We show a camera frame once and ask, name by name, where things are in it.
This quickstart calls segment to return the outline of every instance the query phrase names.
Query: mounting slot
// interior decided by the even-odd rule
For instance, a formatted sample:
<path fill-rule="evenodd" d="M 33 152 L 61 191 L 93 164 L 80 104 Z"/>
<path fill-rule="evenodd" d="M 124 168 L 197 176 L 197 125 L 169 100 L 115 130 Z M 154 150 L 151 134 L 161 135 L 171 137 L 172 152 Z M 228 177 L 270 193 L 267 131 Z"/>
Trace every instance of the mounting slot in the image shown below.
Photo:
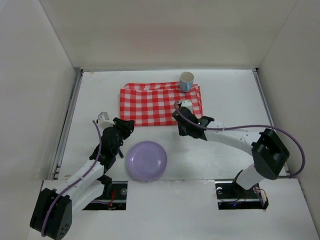
<path fill-rule="evenodd" d="M 115 191 L 115 198 L 112 201 L 112 206 L 108 209 L 109 202 L 112 199 L 112 192 Z M 83 210 L 126 210 L 127 207 L 128 182 L 127 181 L 113 181 L 110 194 L 108 196 L 99 196 L 95 200 L 102 203 L 89 203 Z"/>
<path fill-rule="evenodd" d="M 216 180 L 215 191 L 219 210 L 263 209 L 254 190 L 235 191 L 233 179 Z M 266 199 L 261 192 L 259 196 L 262 200 Z"/>

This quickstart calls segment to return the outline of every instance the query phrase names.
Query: red checkered cloth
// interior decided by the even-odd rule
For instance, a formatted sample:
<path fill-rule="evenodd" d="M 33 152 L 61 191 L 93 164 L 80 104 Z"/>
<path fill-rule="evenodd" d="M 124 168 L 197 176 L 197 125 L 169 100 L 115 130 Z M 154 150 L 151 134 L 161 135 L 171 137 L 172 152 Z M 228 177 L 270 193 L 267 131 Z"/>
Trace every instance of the red checkered cloth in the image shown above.
<path fill-rule="evenodd" d="M 135 126 L 176 125 L 172 117 L 175 101 L 191 100 L 193 114 L 202 117 L 201 91 L 194 84 L 182 92 L 179 82 L 128 83 L 120 90 L 120 117 L 134 120 Z"/>

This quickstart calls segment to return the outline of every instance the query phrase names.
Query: red wire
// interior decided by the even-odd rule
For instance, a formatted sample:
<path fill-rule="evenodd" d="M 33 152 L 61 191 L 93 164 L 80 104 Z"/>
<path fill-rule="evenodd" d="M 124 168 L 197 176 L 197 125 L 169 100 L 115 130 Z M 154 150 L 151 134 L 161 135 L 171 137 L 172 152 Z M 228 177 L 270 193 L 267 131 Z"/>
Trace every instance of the red wire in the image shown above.
<path fill-rule="evenodd" d="M 109 210 L 113 200 L 115 200 L 115 198 L 116 198 L 116 190 L 113 190 L 113 192 L 111 193 L 111 201 L 110 201 L 108 208 L 107 208 L 108 210 Z"/>

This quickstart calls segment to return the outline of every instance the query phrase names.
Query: metal frame edge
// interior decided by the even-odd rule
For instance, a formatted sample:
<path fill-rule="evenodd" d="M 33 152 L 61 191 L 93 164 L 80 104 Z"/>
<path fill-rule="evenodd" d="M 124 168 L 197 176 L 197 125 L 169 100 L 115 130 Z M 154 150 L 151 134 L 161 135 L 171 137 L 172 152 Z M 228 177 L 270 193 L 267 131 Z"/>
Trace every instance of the metal frame edge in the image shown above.
<path fill-rule="evenodd" d="M 65 114 L 65 119 L 64 119 L 62 131 L 61 131 L 60 139 L 59 139 L 59 144 L 58 144 L 56 153 L 53 157 L 52 167 L 47 177 L 48 180 L 58 179 L 59 171 L 60 171 L 64 153 L 65 153 L 67 139 L 68 139 L 68 135 L 71 127 L 71 122 L 74 115 L 76 102 L 77 102 L 77 98 L 80 90 L 82 76 L 84 74 L 83 69 L 79 67 L 75 67 L 74 71 L 75 71 L 75 77 L 74 77 L 73 87 L 70 94 L 70 100 L 69 100 L 67 111 Z"/>
<path fill-rule="evenodd" d="M 122 67 L 116 67 L 116 66 L 110 66 L 110 67 L 84 67 L 82 70 L 84 73 L 90 73 L 90 72 L 120 72 L 120 71 L 169 71 L 169 70 L 248 70 L 250 68 L 248 67 L 223 67 L 223 66 L 122 66 Z"/>
<path fill-rule="evenodd" d="M 262 86 L 261 86 L 261 83 L 260 83 L 260 79 L 259 79 L 258 72 L 257 72 L 256 69 L 255 69 L 255 70 L 252 70 L 252 72 L 253 72 L 253 75 L 254 75 L 255 83 L 256 83 L 256 85 L 257 85 L 257 87 L 258 87 L 260 96 L 261 96 L 261 98 L 262 98 L 263 106 L 264 106 L 264 109 L 265 109 L 265 111 L 266 111 L 266 114 L 267 114 L 269 123 L 271 124 L 271 126 L 274 126 L 274 121 L 272 120 L 272 117 L 271 117 L 271 114 L 270 114 L 270 110 L 269 110 L 269 107 L 268 107 L 268 103 L 267 103 L 267 100 L 266 100 L 264 91 L 263 91 Z"/>

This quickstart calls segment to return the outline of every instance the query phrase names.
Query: white table surface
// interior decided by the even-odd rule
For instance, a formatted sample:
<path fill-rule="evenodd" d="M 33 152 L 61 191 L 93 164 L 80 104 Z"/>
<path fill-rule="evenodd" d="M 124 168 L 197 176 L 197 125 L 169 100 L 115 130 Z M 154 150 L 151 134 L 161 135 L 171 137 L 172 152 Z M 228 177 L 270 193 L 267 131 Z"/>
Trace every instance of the white table surface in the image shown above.
<path fill-rule="evenodd" d="M 85 72 L 76 101 L 70 132 L 58 179 L 73 175 L 97 146 L 92 120 L 100 112 L 111 119 L 119 117 L 120 88 L 126 83 L 178 81 L 185 69 L 154 71 Z M 251 70 L 189 70 L 201 89 L 203 114 L 229 126 L 269 124 L 253 72 Z M 166 151 L 168 163 L 161 180 L 232 179 L 253 163 L 248 154 L 216 142 L 206 142 L 178 134 L 175 126 L 136 127 L 124 141 L 124 156 L 141 141 L 155 141 Z M 114 181 L 132 179 L 125 158 L 117 156 L 107 172 Z"/>
<path fill-rule="evenodd" d="M 45 181 L 54 188 L 62 181 Z M 63 240 L 318 240 L 296 179 L 263 181 L 269 207 L 219 210 L 213 180 L 128 182 L 126 210 L 81 211 Z M 28 240 L 42 240 L 30 229 Z"/>

